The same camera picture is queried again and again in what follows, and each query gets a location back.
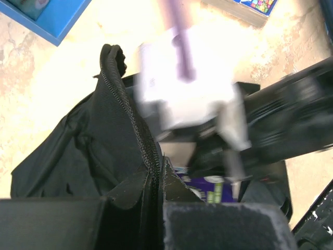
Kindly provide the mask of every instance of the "white paint speck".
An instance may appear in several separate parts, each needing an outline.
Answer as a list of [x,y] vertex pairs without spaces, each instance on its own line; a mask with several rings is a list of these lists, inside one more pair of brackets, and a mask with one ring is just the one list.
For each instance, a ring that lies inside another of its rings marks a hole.
[[330,235],[333,235],[333,231],[332,231],[332,229],[330,228],[330,227],[327,227],[327,232],[330,234]]
[[314,216],[315,220],[318,219],[318,215],[316,214],[316,211],[312,211],[312,215]]

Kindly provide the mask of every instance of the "purple package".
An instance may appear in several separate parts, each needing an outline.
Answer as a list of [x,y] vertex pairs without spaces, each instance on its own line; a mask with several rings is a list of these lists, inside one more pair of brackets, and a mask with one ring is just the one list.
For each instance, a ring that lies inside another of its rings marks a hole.
[[201,200],[207,203],[235,202],[231,184],[220,176],[190,178],[186,167],[174,167],[176,174]]

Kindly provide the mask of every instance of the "stone floor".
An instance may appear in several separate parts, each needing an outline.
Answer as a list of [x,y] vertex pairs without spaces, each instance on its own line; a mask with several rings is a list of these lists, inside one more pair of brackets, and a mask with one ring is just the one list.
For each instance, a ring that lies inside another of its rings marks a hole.
[[[138,71],[138,45],[161,31],[152,13],[144,1],[93,0],[59,47],[0,14],[0,197],[9,197],[14,167],[93,91],[104,43],[120,44],[127,74]],[[200,26],[207,45],[235,66],[235,80],[263,87],[331,54],[315,0],[279,0],[261,30],[203,5]],[[183,146],[167,148],[175,164],[183,161]],[[327,151],[287,161],[291,227],[333,178],[332,158]]]

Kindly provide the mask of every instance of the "colorful printed picture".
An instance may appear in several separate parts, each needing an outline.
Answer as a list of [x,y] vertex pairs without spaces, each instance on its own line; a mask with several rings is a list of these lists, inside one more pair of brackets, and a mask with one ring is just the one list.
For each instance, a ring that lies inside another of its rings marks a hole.
[[263,14],[269,15],[277,0],[234,0],[237,3],[249,6]]

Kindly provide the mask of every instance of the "blue tray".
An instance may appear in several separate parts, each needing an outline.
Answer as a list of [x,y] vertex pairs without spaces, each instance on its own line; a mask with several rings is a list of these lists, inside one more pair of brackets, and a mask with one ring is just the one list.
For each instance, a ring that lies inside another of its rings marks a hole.
[[6,0],[0,0],[0,12],[58,46],[90,2],[91,0],[50,0],[37,21]]

